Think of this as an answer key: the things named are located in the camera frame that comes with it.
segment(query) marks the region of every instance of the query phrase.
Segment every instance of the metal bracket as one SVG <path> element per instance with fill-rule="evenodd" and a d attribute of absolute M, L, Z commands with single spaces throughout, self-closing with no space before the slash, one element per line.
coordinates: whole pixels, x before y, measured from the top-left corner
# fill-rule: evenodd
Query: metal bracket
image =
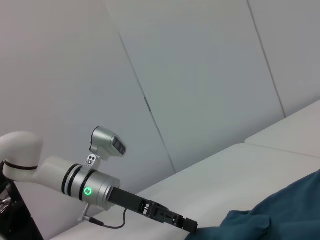
<path fill-rule="evenodd" d="M 83 167 L 82 167 L 82 170 L 86 171 L 86 172 L 89 172 L 90 170 L 98 170 L 99 166 L 100 166 L 100 158 L 97 157 L 96 155 L 94 154 L 90 154 Z"/>

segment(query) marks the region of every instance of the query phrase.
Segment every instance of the white wall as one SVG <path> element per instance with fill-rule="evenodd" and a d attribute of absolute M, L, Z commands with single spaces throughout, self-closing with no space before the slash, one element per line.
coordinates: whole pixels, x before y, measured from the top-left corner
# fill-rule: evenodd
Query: white wall
<path fill-rule="evenodd" d="M 250 5 L 286 116 L 320 100 L 320 1 Z"/>
<path fill-rule="evenodd" d="M 137 193 L 175 173 L 102 1 L 1 1 L 0 79 L 0 136 L 42 135 L 42 161 L 55 155 L 83 163 L 100 125 L 128 146 L 124 158 L 100 167 L 123 189 Z M 76 224 L 80 201 L 17 186 L 45 239 Z"/>
<path fill-rule="evenodd" d="M 245 0 L 105 0 L 177 171 L 284 118 Z"/>

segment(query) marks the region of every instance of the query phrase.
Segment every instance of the teal cloth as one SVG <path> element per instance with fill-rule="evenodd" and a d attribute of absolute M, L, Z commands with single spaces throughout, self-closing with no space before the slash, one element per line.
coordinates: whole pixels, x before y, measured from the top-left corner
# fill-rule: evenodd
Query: teal cloth
<path fill-rule="evenodd" d="M 199 228 L 186 240 L 320 240 L 320 171 L 251 211 L 230 211 L 219 227 Z"/>

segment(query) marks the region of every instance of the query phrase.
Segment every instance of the white tabletop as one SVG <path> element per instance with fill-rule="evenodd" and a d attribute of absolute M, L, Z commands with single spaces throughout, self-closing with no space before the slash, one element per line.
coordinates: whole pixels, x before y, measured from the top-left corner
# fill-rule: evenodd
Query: white tabletop
<path fill-rule="evenodd" d="M 320 169 L 320 160 L 249 144 L 234 145 L 142 191 L 139 196 L 198 221 L 219 226 L 231 210 L 250 210 L 269 195 Z M 110 226 L 122 224 L 123 208 L 96 216 Z M 183 240 L 187 232 L 137 213 L 112 230 L 83 222 L 54 240 Z"/>
<path fill-rule="evenodd" d="M 320 101 L 249 137 L 245 143 L 320 158 Z"/>

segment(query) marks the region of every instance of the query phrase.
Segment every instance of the silver cylinder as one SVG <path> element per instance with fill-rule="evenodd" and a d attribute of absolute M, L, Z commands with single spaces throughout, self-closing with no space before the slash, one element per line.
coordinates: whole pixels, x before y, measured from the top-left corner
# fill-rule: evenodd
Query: silver cylinder
<path fill-rule="evenodd" d="M 119 179 L 96 171 L 84 185 L 82 201 L 107 211 L 113 206 L 108 200 L 114 187 L 120 187 Z"/>

